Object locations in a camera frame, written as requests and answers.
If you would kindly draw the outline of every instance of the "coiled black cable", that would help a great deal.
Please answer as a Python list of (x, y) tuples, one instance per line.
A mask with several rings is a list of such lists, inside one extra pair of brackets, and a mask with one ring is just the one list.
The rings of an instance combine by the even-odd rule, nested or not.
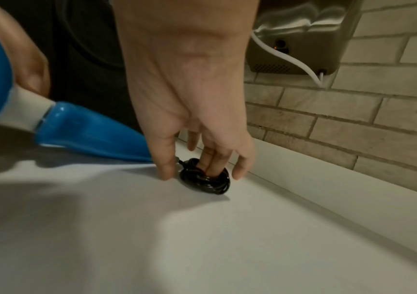
[(218, 177), (208, 177), (197, 167), (198, 162), (197, 158), (180, 160), (179, 164), (183, 166), (183, 170), (179, 173), (179, 178), (187, 185), (206, 193), (217, 195), (226, 193), (231, 184), (228, 171), (224, 169)]

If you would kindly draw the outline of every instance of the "white power cord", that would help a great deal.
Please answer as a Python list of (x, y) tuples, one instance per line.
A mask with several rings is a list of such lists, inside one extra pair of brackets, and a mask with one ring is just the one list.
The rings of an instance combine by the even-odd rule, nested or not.
[(286, 60), (294, 65), (297, 65), (298, 67), (302, 68), (311, 78), (312, 80), (314, 80), (314, 82), (319, 86), (323, 86), (323, 72), (320, 73), (320, 78), (317, 77), (317, 75), (314, 73), (314, 71), (308, 67), (304, 62), (295, 59), (294, 57), (285, 54), (283, 52), (277, 51), (273, 48), (271, 48), (270, 46), (268, 46), (267, 44), (265, 44), (264, 42), (262, 42), (257, 36), (256, 34), (252, 31), (251, 33), (251, 37), (252, 40), (254, 42), (257, 43), (257, 45), (259, 45), (262, 49), (264, 49), (265, 51), (267, 51), (270, 54), (273, 54), (276, 57), (279, 57), (283, 60)]

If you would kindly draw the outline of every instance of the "tiled wall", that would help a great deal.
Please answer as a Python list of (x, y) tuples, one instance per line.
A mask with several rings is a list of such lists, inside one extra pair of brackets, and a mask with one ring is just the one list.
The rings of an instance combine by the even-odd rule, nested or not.
[(417, 0), (365, 0), (340, 68), (245, 70), (253, 137), (417, 191)]

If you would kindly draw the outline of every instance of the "person's left hand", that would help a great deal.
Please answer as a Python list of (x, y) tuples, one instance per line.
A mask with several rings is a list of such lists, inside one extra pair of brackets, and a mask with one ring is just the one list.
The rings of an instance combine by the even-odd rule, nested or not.
[(44, 97), (50, 91), (48, 61), (20, 24), (0, 8), (0, 43), (10, 59), (15, 83)]

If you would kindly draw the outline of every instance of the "dark clothing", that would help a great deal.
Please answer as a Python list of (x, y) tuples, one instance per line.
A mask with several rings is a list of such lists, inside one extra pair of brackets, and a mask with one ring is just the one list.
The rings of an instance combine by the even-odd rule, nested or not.
[(104, 0), (0, 0), (49, 61), (50, 98), (141, 132), (131, 105), (111, 6)]

